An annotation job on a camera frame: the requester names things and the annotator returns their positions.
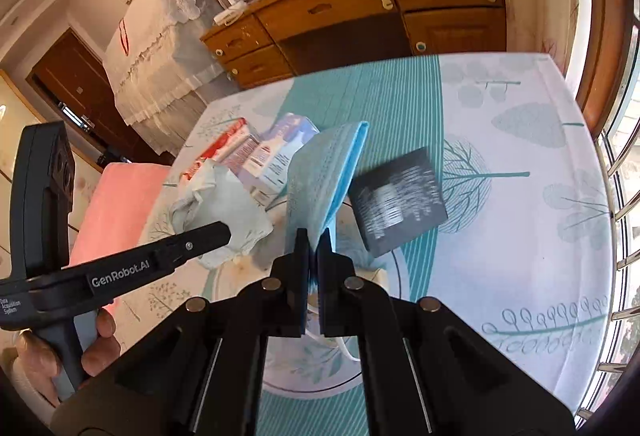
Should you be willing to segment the black small box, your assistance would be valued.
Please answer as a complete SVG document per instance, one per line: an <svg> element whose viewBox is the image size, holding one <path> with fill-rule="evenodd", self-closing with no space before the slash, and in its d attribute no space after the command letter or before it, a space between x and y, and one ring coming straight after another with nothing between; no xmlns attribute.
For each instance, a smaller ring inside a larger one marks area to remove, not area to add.
<svg viewBox="0 0 640 436"><path fill-rule="evenodd" d="M363 244L373 257L421 237L448 219L425 148L355 177L348 196Z"/></svg>

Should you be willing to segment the light blue face mask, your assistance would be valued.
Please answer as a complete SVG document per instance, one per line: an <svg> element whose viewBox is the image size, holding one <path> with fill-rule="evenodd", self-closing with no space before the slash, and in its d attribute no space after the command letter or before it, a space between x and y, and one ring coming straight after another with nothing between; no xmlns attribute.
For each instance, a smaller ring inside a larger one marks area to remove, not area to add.
<svg viewBox="0 0 640 436"><path fill-rule="evenodd" d="M286 251L294 248L299 229L306 230L313 250L327 229L333 233L368 132L366 121L334 126L311 137L296 152L288 166Z"/></svg>

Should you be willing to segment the purple white carton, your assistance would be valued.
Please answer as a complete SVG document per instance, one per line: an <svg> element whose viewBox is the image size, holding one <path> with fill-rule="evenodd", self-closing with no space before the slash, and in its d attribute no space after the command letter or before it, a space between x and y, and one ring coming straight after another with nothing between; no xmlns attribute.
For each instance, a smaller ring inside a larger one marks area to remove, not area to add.
<svg viewBox="0 0 640 436"><path fill-rule="evenodd" d="M294 155L318 133L317 126L307 117L288 112L250 152L242 164L239 180L262 207L268 207L280 195Z"/></svg>

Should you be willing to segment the pink strawberry box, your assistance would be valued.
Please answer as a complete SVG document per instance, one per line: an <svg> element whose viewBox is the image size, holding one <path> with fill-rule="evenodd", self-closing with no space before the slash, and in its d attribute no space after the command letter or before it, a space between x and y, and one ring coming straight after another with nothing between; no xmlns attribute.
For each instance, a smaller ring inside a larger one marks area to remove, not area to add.
<svg viewBox="0 0 640 436"><path fill-rule="evenodd" d="M220 164L238 176L242 165L258 146L260 137L245 118L233 119L214 137L207 148L183 171L180 181L190 181L205 161Z"/></svg>

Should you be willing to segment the dark wooden door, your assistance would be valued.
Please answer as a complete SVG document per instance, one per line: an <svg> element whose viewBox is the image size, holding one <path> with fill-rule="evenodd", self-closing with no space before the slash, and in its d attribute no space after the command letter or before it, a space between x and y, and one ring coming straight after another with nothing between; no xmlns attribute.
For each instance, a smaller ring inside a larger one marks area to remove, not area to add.
<svg viewBox="0 0 640 436"><path fill-rule="evenodd" d="M99 149L101 165L166 160L119 115L101 62L73 29L63 32L35 63L27 82L68 125Z"/></svg>

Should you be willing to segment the white lace-covered cabinet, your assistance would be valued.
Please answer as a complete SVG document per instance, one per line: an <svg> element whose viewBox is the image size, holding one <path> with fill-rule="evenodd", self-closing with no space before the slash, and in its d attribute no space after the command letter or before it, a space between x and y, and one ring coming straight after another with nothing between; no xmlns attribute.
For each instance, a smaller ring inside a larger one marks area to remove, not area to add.
<svg viewBox="0 0 640 436"><path fill-rule="evenodd" d="M239 91L201 36L216 0L132 0L103 67L124 122L159 155L176 156L207 105Z"/></svg>

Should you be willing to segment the tree-print tablecloth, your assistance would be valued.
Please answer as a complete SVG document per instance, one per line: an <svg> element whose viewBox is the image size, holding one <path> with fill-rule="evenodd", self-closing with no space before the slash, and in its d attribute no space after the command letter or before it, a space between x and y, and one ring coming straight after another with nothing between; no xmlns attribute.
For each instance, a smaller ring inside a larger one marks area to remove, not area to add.
<svg viewBox="0 0 640 436"><path fill-rule="evenodd" d="M210 104L153 193L139 241L172 234L180 174L233 119L282 115L319 130L367 122L358 169L425 149L448 219L401 263L363 252L352 212L338 247L401 297L433 295L570 410L601 354L610 309L611 211L593 141L546 54L411 57L308 74Z"/></svg>

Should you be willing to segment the white power strip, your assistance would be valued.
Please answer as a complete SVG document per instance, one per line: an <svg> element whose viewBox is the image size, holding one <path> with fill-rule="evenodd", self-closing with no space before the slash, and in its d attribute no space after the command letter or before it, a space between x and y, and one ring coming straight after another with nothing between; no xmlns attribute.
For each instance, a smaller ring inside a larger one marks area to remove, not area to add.
<svg viewBox="0 0 640 436"><path fill-rule="evenodd" d="M230 26L240 19L248 9L248 4L244 1L232 4L214 17L216 26Z"/></svg>

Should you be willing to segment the wooden desk with drawers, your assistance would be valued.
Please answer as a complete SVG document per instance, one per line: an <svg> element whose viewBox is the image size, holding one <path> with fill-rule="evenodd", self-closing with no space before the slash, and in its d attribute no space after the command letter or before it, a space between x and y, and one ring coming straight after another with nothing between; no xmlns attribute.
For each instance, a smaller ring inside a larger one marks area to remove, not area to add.
<svg viewBox="0 0 640 436"><path fill-rule="evenodd" d="M506 0L259 0L202 42L243 90L430 54L506 50Z"/></svg>

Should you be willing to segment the window metal grille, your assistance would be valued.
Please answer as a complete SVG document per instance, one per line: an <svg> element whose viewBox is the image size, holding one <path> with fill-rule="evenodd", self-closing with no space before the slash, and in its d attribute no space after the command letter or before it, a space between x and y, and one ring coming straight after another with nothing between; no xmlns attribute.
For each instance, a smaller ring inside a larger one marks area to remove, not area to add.
<svg viewBox="0 0 640 436"><path fill-rule="evenodd" d="M613 192L616 249L603 347L576 413L578 426L602 406L639 347L639 0L632 0L630 46L622 83L597 137L597 147Z"/></svg>

